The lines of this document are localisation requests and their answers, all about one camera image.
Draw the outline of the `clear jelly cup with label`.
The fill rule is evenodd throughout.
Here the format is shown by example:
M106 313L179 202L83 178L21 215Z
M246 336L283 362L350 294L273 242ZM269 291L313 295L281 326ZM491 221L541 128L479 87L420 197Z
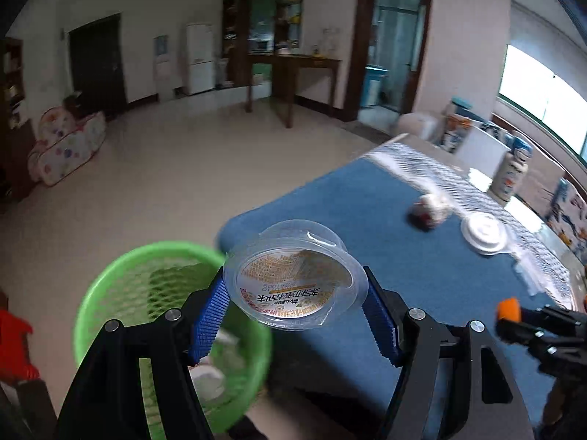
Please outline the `clear jelly cup with label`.
M233 247L223 266L231 300L250 318L305 331L360 307L367 274L329 227L284 220Z

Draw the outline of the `white water dispenser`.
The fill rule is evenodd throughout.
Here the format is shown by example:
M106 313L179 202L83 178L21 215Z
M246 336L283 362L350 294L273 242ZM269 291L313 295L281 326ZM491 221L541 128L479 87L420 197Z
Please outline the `white water dispenser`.
M160 102L171 101L174 98L168 40L167 35L160 35L153 39L153 75Z

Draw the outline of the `dark wooden table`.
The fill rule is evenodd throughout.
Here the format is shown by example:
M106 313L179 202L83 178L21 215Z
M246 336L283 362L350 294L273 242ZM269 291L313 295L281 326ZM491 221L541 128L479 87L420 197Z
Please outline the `dark wooden table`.
M253 112L253 66L255 64L271 65L273 70L276 67L280 67L285 71L285 102L287 103L287 114L285 115L286 128L292 128L292 126L294 126L294 104L296 92L298 91L299 72L302 69L330 71L328 104L325 114L330 118L333 118L336 115L334 101L338 83L340 60L304 55L277 56L275 54L247 54L248 84L245 102L245 112L247 113Z

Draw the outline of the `white plastic lid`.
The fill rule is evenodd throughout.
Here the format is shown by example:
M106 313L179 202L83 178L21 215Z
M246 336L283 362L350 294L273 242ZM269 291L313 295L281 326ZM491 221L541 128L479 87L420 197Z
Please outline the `white plastic lid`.
M462 219L461 232L470 247L485 256L502 252L508 242L506 227L490 213L468 213Z

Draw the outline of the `dark wooden shelf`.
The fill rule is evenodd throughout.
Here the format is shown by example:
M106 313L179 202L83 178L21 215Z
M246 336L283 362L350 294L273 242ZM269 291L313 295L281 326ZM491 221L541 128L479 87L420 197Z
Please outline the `dark wooden shelf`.
M26 108L23 42L1 41L1 202L21 201L35 186L28 169L36 139Z

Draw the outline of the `white refrigerator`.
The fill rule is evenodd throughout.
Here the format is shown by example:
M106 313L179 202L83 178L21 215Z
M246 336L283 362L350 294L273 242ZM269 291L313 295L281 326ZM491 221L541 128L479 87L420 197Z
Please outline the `white refrigerator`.
M186 88L189 95L212 91L215 87L213 31L209 24L186 26Z

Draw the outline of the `white paper ball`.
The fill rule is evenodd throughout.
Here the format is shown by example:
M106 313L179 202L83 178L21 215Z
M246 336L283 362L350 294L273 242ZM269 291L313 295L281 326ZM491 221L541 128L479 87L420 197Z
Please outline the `white paper ball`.
M452 204L442 193L419 196L408 213L408 220L421 230L430 231L443 224L453 212Z

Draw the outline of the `blue white patterned cloth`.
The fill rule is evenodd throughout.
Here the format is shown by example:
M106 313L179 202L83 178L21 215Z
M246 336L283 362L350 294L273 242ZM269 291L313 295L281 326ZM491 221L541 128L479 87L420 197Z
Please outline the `blue white patterned cloth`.
M541 269L540 286L558 305L581 311L583 266L546 222L519 200L505 206L485 193L491 179L436 145L404 133L364 156L369 162L421 192L448 196L454 213L491 213L506 225L515 253L530 252Z

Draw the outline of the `blue ribbed mat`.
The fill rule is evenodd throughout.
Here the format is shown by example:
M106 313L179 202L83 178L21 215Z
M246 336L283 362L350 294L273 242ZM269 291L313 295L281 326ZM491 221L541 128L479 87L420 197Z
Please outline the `blue ribbed mat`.
M506 254L483 257L450 217L433 231L407 219L415 189L360 159L257 210L229 220L222 251L249 241L282 220L314 220L336 232L380 285L407 305L454 326L495 320L496 305L514 297L525 307L548 303L530 296ZM301 332L274 331L268 376L270 406L254 417L271 439L371 439L383 420L398 370L380 355L360 310Z

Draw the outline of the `white Doraemon bottle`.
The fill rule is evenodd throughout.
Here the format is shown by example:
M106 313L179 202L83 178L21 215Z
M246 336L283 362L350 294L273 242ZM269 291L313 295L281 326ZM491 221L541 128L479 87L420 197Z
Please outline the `white Doraemon bottle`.
M514 137L513 145L509 152L503 155L502 162L492 178L488 195L505 206L515 195L525 177L531 158L532 147L525 140Z

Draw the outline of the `red plastic stool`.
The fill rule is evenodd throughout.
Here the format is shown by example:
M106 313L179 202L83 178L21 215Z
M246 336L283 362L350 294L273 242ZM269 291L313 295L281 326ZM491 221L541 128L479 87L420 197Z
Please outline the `red plastic stool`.
M38 380L40 373L31 363L28 349L28 336L33 333L32 326L9 311L2 310L0 329L1 380L9 385Z

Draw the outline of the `butterfly print cushion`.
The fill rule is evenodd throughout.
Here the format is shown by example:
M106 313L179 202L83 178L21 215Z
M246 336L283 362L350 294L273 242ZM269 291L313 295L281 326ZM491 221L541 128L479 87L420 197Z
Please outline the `butterfly print cushion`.
M566 179L559 181L546 215L548 227L586 265L586 202Z

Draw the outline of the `polka dot kids sofa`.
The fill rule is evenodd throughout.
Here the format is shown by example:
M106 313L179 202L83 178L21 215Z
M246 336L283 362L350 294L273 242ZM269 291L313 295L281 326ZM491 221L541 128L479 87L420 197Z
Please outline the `polka dot kids sofa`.
M48 109L38 124L37 141L28 157L32 181L48 187L60 183L98 153L105 129L101 111L77 120L62 106Z

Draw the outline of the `green mesh trash basket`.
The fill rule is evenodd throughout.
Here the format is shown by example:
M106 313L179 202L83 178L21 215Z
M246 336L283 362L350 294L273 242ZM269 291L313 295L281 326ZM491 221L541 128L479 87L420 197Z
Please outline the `green mesh trash basket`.
M230 300L208 356L193 363L187 298L221 277L224 256L187 241L127 252L78 312L79 367L59 439L257 439L247 416L271 360L271 333Z

